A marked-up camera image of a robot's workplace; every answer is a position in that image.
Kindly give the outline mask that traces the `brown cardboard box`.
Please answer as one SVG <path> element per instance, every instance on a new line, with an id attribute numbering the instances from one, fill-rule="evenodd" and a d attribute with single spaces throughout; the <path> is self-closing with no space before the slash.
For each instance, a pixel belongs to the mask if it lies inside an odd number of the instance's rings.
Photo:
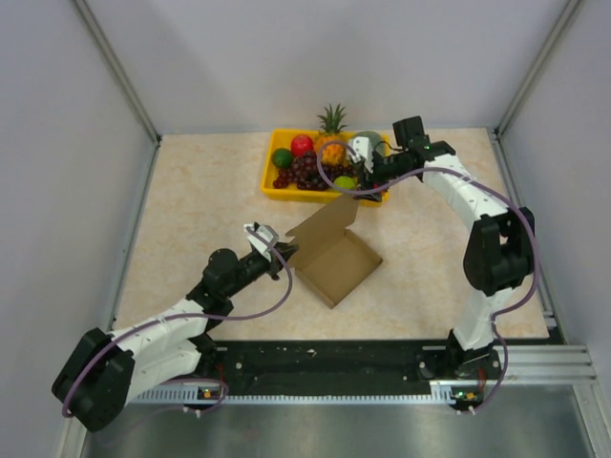
<path id="1" fill-rule="evenodd" d="M 342 194 L 285 233 L 297 247 L 288 265 L 330 309 L 383 262 L 375 250 L 350 230 L 358 209 L 358 200 Z"/>

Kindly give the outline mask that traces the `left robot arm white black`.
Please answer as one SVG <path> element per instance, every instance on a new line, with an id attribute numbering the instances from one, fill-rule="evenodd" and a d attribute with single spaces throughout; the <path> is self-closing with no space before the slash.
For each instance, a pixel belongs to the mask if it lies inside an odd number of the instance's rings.
<path id="1" fill-rule="evenodd" d="M 208 333 L 235 320 L 232 297 L 263 276 L 277 280 L 297 250 L 286 242 L 253 248 L 243 257 L 219 249 L 197 285 L 166 311 L 131 327 L 87 331 L 52 385 L 63 417 L 97 432 L 151 388 L 180 376 L 210 376 L 217 357 Z"/>

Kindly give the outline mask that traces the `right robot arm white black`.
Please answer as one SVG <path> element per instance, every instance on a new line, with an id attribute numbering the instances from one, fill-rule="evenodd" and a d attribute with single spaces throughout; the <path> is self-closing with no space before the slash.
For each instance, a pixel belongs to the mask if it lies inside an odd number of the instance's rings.
<path id="1" fill-rule="evenodd" d="M 358 134 L 348 142 L 348 161 L 358 171 L 362 199 L 378 201 L 381 187 L 404 175 L 417 177 L 441 196 L 469 230 L 463 271 L 471 293 L 459 324 L 446 341 L 439 367 L 426 377 L 470 377 L 493 356 L 495 319 L 537 268 L 532 247 L 534 216 L 479 184 L 445 141 L 431 141 L 420 117 L 393 125 L 397 147 Z"/>

